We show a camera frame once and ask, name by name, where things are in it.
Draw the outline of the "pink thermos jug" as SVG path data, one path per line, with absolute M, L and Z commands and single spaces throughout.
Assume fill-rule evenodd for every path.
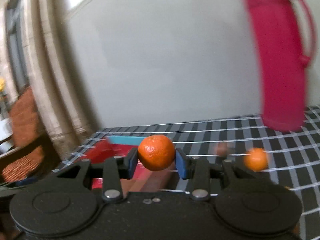
M 311 34 L 305 54 L 291 0 L 245 0 L 258 52 L 263 124 L 276 131 L 299 131 L 306 107 L 306 69 L 317 46 L 316 26 L 305 0 Z

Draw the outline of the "woven brown chair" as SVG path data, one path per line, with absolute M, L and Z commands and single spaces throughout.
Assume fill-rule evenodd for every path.
M 42 178 L 55 169 L 61 159 L 38 113 L 30 87 L 9 111 L 14 148 L 1 156 L 1 183 Z

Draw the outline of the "red cardboard box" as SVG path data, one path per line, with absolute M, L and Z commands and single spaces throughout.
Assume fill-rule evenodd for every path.
M 91 163 L 97 164 L 104 162 L 104 160 L 109 157 L 125 157 L 132 148 L 138 148 L 144 138 L 146 137 L 108 136 L 96 142 L 93 148 L 88 150 L 81 160 L 89 159 Z M 138 160 L 133 178 L 130 180 L 122 179 L 120 181 L 123 194 L 128 191 L 142 191 L 148 184 L 150 184 L 151 187 L 150 191 L 158 191 L 166 181 L 173 164 L 174 161 L 168 168 L 161 171 L 150 171 Z M 103 179 L 93 178 L 92 187 L 95 189 L 99 184 L 102 188 Z

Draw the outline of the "mandarin orange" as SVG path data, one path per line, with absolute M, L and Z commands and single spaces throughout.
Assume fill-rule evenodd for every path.
M 263 148 L 252 148 L 244 156 L 244 164 L 254 172 L 265 170 L 268 168 L 268 154 Z
M 175 146 L 164 135 L 152 135 L 142 140 L 138 146 L 138 157 L 142 165 L 150 171 L 168 168 L 175 159 Z

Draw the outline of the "small brown chestnut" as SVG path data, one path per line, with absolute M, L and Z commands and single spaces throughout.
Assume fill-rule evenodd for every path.
M 219 157 L 226 157 L 229 154 L 227 142 L 219 142 L 215 145 L 215 154 Z

